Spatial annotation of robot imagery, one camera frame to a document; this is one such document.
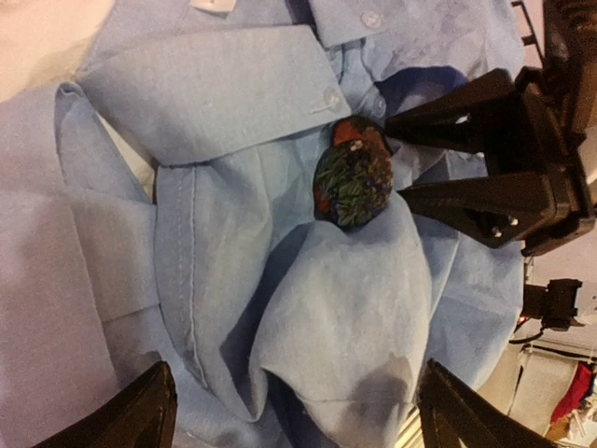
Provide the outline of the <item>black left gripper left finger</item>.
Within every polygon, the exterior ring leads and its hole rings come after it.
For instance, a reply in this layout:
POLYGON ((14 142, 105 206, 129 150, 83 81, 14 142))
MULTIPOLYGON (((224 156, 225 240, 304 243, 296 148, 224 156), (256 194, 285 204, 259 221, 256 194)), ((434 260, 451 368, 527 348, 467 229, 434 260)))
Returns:
POLYGON ((37 448, 171 447, 177 394, 170 366, 153 364, 94 413, 37 448))

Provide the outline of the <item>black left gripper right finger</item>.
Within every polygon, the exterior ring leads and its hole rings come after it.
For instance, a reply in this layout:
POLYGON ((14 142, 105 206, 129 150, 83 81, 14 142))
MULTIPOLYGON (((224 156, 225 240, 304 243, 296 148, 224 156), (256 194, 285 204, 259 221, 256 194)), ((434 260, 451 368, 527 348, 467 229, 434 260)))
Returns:
POLYGON ((556 444, 510 419, 431 359, 418 389, 426 447, 550 448, 556 444))

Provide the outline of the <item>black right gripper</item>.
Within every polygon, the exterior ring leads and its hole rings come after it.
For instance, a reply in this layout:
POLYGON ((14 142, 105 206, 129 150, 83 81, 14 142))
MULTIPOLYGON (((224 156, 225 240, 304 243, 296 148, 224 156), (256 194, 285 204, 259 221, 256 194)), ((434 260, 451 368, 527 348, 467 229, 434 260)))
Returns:
POLYGON ((482 154, 488 174, 399 191, 410 211, 489 248, 524 243, 541 256, 596 226, 579 147, 587 139, 562 124, 558 96, 539 69, 512 79, 494 69, 385 122, 388 136, 413 145, 482 154))

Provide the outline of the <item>round brooch dark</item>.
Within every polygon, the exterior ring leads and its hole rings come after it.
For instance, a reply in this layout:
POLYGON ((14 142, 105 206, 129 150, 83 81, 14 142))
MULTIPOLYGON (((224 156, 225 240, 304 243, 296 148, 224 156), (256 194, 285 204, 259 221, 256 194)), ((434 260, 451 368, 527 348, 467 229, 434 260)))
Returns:
POLYGON ((316 164, 314 213, 351 231, 378 216, 393 190, 393 164, 385 146, 363 139, 346 141, 326 149, 316 164))

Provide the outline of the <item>blue shirt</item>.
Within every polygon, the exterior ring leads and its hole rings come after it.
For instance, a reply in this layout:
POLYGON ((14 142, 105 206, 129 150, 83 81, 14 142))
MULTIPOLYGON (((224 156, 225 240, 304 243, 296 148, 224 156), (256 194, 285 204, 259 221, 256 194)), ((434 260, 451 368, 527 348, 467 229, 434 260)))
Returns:
POLYGON ((2 445, 159 360, 179 447, 390 447, 427 360, 483 385, 519 246, 397 194, 341 231, 312 179, 340 119, 522 60, 507 1, 116 2, 73 80, 1 104, 2 445))

